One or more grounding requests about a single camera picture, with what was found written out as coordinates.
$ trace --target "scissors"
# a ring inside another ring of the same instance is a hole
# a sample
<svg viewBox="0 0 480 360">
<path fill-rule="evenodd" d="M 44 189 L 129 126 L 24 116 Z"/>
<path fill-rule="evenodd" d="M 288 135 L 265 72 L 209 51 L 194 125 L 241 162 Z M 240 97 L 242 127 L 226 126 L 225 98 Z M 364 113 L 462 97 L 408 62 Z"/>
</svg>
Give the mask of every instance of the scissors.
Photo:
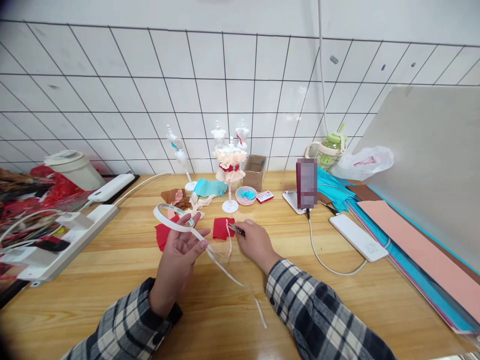
<svg viewBox="0 0 480 360">
<path fill-rule="evenodd" d="M 233 224 L 228 224 L 228 228 L 233 230 L 234 232 L 236 232 L 237 234 L 245 237 L 245 231 L 243 231 L 241 228 L 239 227 L 236 227 L 235 225 Z"/>
</svg>

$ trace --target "red card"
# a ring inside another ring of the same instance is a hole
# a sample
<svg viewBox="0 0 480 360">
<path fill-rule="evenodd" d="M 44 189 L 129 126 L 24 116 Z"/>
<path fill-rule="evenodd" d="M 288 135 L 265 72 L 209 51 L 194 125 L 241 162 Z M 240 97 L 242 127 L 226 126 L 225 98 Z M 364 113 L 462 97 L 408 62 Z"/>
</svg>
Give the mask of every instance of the red card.
<svg viewBox="0 0 480 360">
<path fill-rule="evenodd" d="M 230 228 L 227 228 L 227 224 L 225 223 L 225 219 L 228 221 L 229 224 L 235 224 L 235 219 L 230 217 L 218 217 L 213 221 L 213 238 L 214 239 L 222 239 L 227 240 L 230 236 L 235 235 L 235 231 Z"/>
<path fill-rule="evenodd" d="M 178 220 L 180 220 L 180 217 L 178 215 L 175 215 L 170 220 L 176 223 Z M 158 244 L 160 251 L 163 253 L 165 250 L 165 245 L 167 244 L 167 238 L 169 237 L 170 230 L 172 229 L 164 224 L 158 224 L 157 226 L 155 226 L 155 229 L 156 243 Z"/>
</svg>

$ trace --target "white lid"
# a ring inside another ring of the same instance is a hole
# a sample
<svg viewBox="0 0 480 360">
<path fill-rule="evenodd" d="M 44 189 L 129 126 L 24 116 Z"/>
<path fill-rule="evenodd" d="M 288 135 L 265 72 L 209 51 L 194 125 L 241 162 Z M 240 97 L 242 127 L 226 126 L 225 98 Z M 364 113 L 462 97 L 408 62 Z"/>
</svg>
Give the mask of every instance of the white lid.
<svg viewBox="0 0 480 360">
<path fill-rule="evenodd" d="M 45 158 L 45 165 L 56 166 L 73 163 L 84 157 L 84 154 L 75 150 L 62 150 L 56 154 L 50 155 Z"/>
</svg>

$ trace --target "shirt sleeve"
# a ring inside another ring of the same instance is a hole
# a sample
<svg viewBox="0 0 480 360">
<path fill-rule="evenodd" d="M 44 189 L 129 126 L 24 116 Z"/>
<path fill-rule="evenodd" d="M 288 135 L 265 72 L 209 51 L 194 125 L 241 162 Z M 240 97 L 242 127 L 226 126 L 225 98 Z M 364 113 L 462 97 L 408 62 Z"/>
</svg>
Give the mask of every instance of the shirt sleeve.
<svg viewBox="0 0 480 360">
<path fill-rule="evenodd" d="M 290 261 L 282 259 L 272 267 L 265 291 L 302 359 L 395 359 L 330 286 Z"/>
<path fill-rule="evenodd" d="M 152 311 L 148 297 L 154 282 L 148 278 L 113 303 L 101 317 L 96 331 L 61 359 L 149 360 L 182 317 L 176 303 L 166 319 Z"/>
</svg>

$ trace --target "wooden table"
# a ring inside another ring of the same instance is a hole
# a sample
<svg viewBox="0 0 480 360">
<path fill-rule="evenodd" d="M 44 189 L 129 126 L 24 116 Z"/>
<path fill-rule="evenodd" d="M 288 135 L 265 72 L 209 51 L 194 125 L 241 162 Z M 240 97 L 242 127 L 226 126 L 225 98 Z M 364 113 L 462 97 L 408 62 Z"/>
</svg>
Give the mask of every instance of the wooden table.
<svg viewBox="0 0 480 360">
<path fill-rule="evenodd" d="M 213 174 L 201 177 L 214 179 Z M 104 310 L 147 277 L 154 277 L 161 257 L 155 240 L 155 205 L 160 193 L 181 188 L 184 175 L 165 175 L 134 192 L 107 227 L 52 282 L 26 288 L 1 312 L 2 327 L 19 359 L 58 359 L 97 327 Z M 330 285 L 399 359 L 434 359 L 472 351 L 456 336 L 386 258 L 368 263 L 354 276 L 338 276 L 322 267 L 312 252 L 307 219 L 282 198 L 296 187 L 295 173 L 268 172 L 264 190 L 275 198 L 240 206 L 235 220 L 252 219 L 265 227 L 274 249 L 304 271 Z M 225 217 L 215 198 L 204 208 L 197 228 L 211 228 Z M 355 269 L 363 257 L 330 225 L 323 206 L 311 213 L 318 255 L 340 271 Z M 211 240 L 217 250 L 228 242 Z M 233 242 L 230 258 L 219 261 L 239 281 L 231 281 L 207 254 L 195 264 L 191 283 L 179 299 L 183 318 L 154 359 L 299 359 L 295 343 L 265 293 L 266 278 Z M 260 300 L 268 329 L 262 326 L 253 294 Z"/>
</svg>

